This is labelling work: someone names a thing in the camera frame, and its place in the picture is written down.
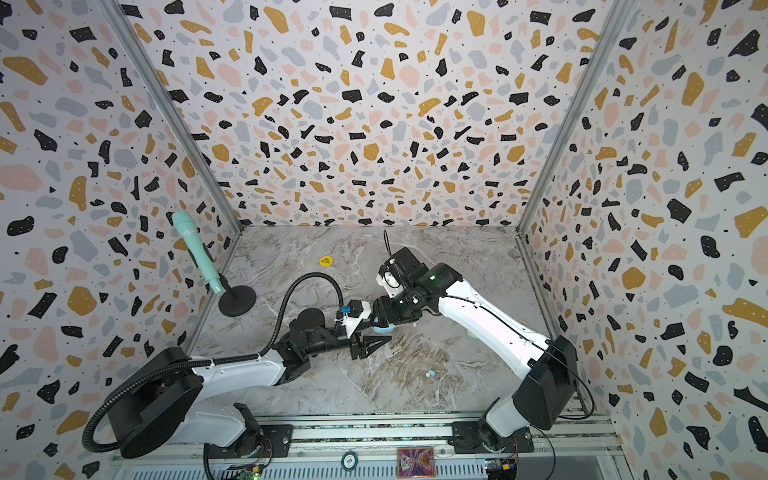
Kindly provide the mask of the blue earbud case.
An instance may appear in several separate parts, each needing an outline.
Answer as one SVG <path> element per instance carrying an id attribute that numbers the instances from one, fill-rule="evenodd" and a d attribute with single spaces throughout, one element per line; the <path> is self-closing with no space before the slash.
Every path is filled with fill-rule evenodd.
<path id="1" fill-rule="evenodd" d="M 387 326 L 385 326 L 385 327 L 374 326 L 374 327 L 373 327 L 373 330 L 374 330 L 376 333 L 382 333 L 382 334 L 384 334 L 384 333 L 390 333 L 390 332 L 392 332 L 392 331 L 393 331 L 395 328 L 396 328 L 396 326 L 395 326 L 394 324 L 388 324 L 388 325 L 387 325 Z"/>

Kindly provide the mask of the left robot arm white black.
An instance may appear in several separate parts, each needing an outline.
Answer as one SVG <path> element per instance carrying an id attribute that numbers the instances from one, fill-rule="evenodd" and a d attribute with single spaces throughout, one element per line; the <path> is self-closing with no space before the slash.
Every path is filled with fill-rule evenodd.
<path id="1" fill-rule="evenodd" d="M 251 387 L 287 384 L 309 370 L 315 356 L 346 349 L 365 359 L 390 341 L 390 326 L 367 302 L 353 301 L 327 327 L 321 310 L 308 308 L 267 353 L 193 359 L 177 347 L 162 352 L 121 386 L 107 418 L 120 454 L 133 459 L 167 443 L 202 443 L 215 458 L 245 457 L 272 449 L 287 453 L 287 428 L 269 433 L 242 403 L 216 407 L 209 399 Z"/>

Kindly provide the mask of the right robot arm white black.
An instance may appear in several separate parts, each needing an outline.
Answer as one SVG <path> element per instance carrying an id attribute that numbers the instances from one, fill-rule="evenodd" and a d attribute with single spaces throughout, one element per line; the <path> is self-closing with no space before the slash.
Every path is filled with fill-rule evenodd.
<path id="1" fill-rule="evenodd" d="M 520 324 L 444 263 L 428 269 L 402 267 L 391 259 L 379 269 L 377 283 L 387 291 L 375 307 L 385 325 L 415 322 L 425 310 L 437 312 L 482 341 L 521 380 L 478 421 L 478 434 L 489 447 L 497 449 L 530 426 L 552 428 L 577 390 L 577 355 L 568 339 L 550 339 Z"/>

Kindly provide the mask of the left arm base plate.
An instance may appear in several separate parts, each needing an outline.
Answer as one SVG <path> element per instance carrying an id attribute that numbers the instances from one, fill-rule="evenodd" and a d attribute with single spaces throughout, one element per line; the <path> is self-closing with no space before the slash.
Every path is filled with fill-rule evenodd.
<path id="1" fill-rule="evenodd" d="M 227 447 L 204 446 L 209 459 L 276 459 L 288 456 L 294 427 L 291 424 L 261 425 L 246 431 Z"/>

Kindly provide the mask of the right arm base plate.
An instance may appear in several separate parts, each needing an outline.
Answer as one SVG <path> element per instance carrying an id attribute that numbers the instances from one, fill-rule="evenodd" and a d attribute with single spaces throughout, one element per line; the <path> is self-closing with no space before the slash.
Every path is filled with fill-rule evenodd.
<path id="1" fill-rule="evenodd" d="M 522 428 L 508 437 L 502 437 L 480 419 L 453 422 L 447 442 L 458 454 L 510 455 L 534 451 L 531 434 L 527 428 Z"/>

